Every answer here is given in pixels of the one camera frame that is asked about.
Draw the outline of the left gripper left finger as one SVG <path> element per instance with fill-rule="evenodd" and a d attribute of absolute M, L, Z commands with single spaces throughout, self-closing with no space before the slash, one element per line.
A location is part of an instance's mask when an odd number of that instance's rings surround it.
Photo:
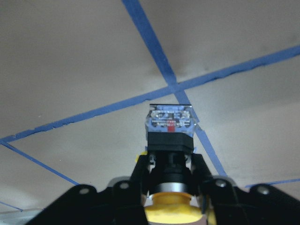
<path fill-rule="evenodd" d="M 131 176 L 113 185 L 114 223 L 116 225 L 147 225 L 144 210 L 149 176 L 148 159 L 140 155 Z"/>

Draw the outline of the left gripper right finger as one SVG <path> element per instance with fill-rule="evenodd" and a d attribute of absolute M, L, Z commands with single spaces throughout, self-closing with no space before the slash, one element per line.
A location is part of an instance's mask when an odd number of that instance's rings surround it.
<path fill-rule="evenodd" d="M 234 225 L 236 194 L 231 182 L 225 177 L 213 176 L 201 154 L 191 155 L 191 173 L 197 201 L 207 224 Z"/>

